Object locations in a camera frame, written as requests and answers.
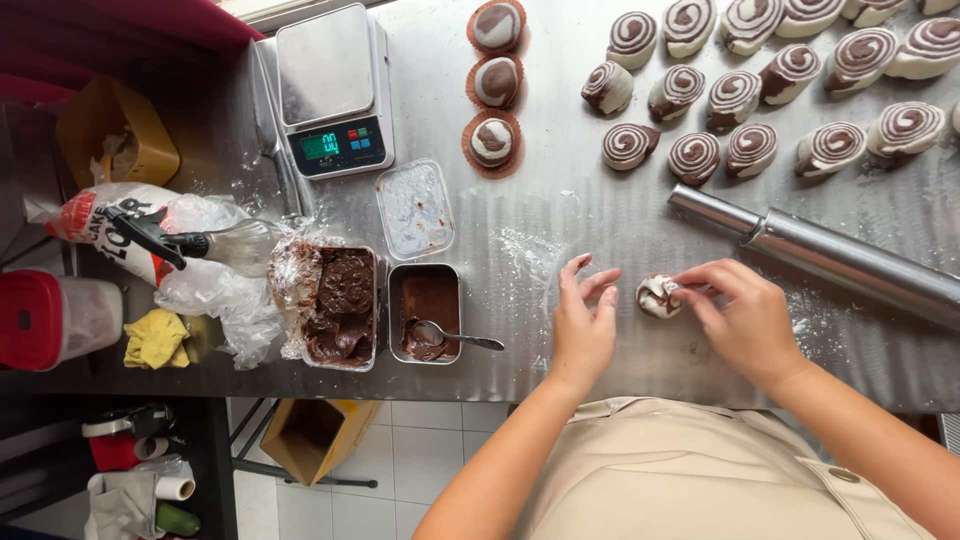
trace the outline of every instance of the red lid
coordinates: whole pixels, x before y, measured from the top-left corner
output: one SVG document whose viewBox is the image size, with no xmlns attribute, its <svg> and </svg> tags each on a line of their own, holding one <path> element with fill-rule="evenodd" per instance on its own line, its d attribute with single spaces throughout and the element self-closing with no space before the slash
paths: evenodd
<svg viewBox="0 0 960 540">
<path fill-rule="evenodd" d="M 63 340 L 63 299 L 57 278 L 37 270 L 0 274 L 0 362 L 49 369 Z"/>
</svg>

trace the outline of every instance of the digital kitchen scale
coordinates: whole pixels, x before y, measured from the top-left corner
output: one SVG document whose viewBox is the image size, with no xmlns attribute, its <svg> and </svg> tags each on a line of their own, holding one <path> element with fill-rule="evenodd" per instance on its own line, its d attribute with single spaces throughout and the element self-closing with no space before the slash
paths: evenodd
<svg viewBox="0 0 960 540">
<path fill-rule="evenodd" d="M 279 29 L 276 68 L 280 119 L 304 177 L 393 164 L 387 34 L 362 4 Z"/>
</svg>

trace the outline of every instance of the green digital display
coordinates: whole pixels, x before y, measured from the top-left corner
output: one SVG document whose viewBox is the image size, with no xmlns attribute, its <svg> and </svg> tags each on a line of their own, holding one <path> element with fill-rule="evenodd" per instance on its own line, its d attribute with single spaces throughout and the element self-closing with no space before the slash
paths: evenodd
<svg viewBox="0 0 960 540">
<path fill-rule="evenodd" d="M 308 160 L 317 160 L 340 154 L 336 134 L 309 136 L 301 140 L 300 145 L 303 146 L 303 154 Z"/>
</svg>

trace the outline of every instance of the black spray nozzle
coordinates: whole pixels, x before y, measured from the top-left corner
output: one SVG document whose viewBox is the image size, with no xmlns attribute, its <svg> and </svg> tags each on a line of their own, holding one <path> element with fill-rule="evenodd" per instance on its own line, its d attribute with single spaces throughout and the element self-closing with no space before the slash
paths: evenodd
<svg viewBox="0 0 960 540">
<path fill-rule="evenodd" d="M 107 207 L 104 215 L 121 236 L 173 264 L 178 270 L 186 268 L 184 257 L 202 258 L 209 248 L 203 233 L 168 234 L 161 229 L 160 222 L 166 217 L 167 209 L 134 216 L 117 207 Z"/>
</svg>

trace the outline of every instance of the beige apron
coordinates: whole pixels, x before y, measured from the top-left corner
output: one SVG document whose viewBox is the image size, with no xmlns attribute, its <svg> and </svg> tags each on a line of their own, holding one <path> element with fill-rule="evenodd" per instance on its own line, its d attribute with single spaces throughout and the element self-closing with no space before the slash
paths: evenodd
<svg viewBox="0 0 960 540">
<path fill-rule="evenodd" d="M 581 405 L 515 537 L 934 540 L 768 414 L 655 398 Z"/>
</svg>

